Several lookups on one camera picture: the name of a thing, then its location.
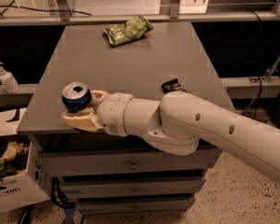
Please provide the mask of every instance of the soap dispenser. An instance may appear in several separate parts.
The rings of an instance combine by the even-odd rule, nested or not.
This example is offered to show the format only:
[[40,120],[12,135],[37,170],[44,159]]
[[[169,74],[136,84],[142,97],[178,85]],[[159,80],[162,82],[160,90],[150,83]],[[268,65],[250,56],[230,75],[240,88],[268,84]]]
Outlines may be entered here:
[[3,87],[7,90],[8,93],[18,92],[20,86],[14,76],[6,71],[3,66],[3,63],[0,63],[0,82]]

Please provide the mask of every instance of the snack bag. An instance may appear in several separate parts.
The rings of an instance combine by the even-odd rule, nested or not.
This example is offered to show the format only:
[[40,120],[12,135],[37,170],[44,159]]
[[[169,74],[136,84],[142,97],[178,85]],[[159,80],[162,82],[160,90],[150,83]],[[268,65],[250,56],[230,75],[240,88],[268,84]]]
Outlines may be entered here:
[[113,46],[125,44],[139,39],[144,33],[153,29],[153,26],[142,16],[134,16],[125,24],[118,24],[105,28],[109,41]]

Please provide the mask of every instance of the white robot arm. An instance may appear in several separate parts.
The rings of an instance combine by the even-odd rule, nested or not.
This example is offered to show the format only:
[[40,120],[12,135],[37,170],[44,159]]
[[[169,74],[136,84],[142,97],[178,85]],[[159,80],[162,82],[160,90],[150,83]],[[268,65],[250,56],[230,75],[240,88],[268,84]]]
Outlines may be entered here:
[[160,102],[114,93],[96,110],[108,134],[133,134],[176,155],[194,152],[201,138],[280,185],[280,130],[272,126],[182,91]]

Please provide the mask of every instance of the floor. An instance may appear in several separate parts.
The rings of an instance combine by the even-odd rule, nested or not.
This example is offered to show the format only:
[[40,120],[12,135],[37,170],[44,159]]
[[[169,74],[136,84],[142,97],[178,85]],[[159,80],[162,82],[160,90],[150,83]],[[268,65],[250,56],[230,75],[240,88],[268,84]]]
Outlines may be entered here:
[[[0,5],[8,4],[10,1],[12,0],[0,0]],[[154,4],[157,0],[148,1]],[[47,3],[47,0],[34,0],[34,2],[42,6]],[[33,2],[32,0],[21,0],[20,3],[23,6],[23,4]],[[90,9],[88,11],[97,12],[98,9],[97,6],[96,10]],[[6,15],[24,15],[23,13],[17,13],[19,11],[12,10],[14,9],[9,9]],[[273,125],[272,114],[268,112],[268,109],[259,109],[257,119]],[[223,152],[215,167],[207,172],[206,178],[207,181],[203,189],[195,196],[196,202],[187,211],[93,215],[86,216],[84,223],[280,224],[280,187],[230,154]],[[18,223],[21,211],[20,208],[0,214],[0,224]],[[62,223],[64,213],[62,209],[51,202],[37,203],[33,208],[31,218],[31,223],[34,224]],[[75,212],[75,222],[79,223],[81,218],[81,214]]]

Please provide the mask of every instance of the desk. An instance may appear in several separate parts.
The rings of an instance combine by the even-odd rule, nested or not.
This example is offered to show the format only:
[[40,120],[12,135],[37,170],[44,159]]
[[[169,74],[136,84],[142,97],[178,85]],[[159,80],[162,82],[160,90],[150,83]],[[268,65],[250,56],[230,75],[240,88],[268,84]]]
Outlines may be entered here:
[[178,157],[135,137],[79,133],[63,122],[62,89],[74,81],[160,100],[161,84],[178,78],[188,92],[232,109],[192,25],[153,25],[143,39],[116,48],[103,35],[109,25],[66,27],[19,126],[81,213],[187,209],[220,154],[201,141],[196,152]]

